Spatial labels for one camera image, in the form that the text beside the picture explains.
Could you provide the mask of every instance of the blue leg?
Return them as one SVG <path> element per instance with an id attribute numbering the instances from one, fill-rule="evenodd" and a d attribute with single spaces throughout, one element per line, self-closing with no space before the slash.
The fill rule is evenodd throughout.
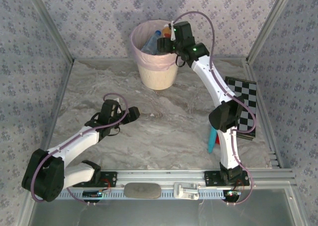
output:
<path id="1" fill-rule="evenodd" d="M 210 132 L 210 137 L 209 137 L 209 142 L 208 142 L 208 151 L 209 151 L 209 153 L 211 153 L 213 148 L 214 148 L 216 138 L 217 138 L 217 130 L 215 130 L 211 126 L 211 132 Z"/>

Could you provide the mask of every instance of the white marble table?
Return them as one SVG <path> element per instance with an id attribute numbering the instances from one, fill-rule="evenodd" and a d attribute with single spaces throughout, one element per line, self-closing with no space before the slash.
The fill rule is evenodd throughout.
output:
<path id="1" fill-rule="evenodd" d="M 246 79 L 238 64 L 214 63 L 222 77 Z M 141 83 L 137 66 L 130 60 L 75 61 L 51 147 L 76 133 L 99 112 L 102 97 L 109 92 L 120 93 L 130 106 L 137 106 L 140 118 L 122 126 L 119 135 L 87 149 L 72 164 L 88 159 L 104 169 L 219 168 L 220 146 L 211 154 L 207 151 L 208 115 L 214 105 L 202 81 L 187 67 L 178 70 L 172 87 L 154 91 Z M 238 152 L 247 167 L 271 166 L 259 123 L 253 141 L 238 139 Z"/>

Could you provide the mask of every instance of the checkerboard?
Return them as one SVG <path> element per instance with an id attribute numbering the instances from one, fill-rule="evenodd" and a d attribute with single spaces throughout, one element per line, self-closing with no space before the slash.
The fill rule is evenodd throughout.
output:
<path id="1" fill-rule="evenodd" d="M 244 103 L 252 110 L 256 117 L 256 82 L 233 77 L 225 77 L 225 83 L 236 96 L 242 96 L 244 98 Z M 246 131 L 251 129 L 252 126 L 253 119 L 251 115 L 243 109 L 238 121 L 238 129 Z M 255 130 L 256 129 L 248 134 L 237 133 L 237 136 L 252 140 L 255 137 Z"/>

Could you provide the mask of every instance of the trash can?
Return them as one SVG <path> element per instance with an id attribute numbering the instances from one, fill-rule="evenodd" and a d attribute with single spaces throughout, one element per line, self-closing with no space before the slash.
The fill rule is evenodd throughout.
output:
<path id="1" fill-rule="evenodd" d="M 130 43 L 140 78 L 145 86 L 154 90 L 166 89 L 173 85 L 178 71 L 178 66 L 175 64 L 176 54 L 153 56 L 143 53 L 141 49 L 154 32 L 161 31 L 167 23 L 169 21 L 146 21 L 135 27 L 130 34 Z"/>

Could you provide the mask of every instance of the floral wallpaper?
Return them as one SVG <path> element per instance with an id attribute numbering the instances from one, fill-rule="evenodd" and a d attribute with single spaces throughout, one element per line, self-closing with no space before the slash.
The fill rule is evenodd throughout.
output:
<path id="1" fill-rule="evenodd" d="M 318 0 L 289 0 L 252 64 L 285 167 L 318 225 Z"/>
<path id="2" fill-rule="evenodd" d="M 173 20 L 190 10 L 207 14 L 216 30 L 216 55 L 246 56 L 276 0 L 43 0 L 74 58 L 129 56 L 129 34 L 151 19 Z M 212 32 L 189 16 L 198 41 Z"/>
<path id="3" fill-rule="evenodd" d="M 0 0 L 0 225 L 15 225 L 21 181 L 45 142 L 70 64 L 30 0 Z"/>

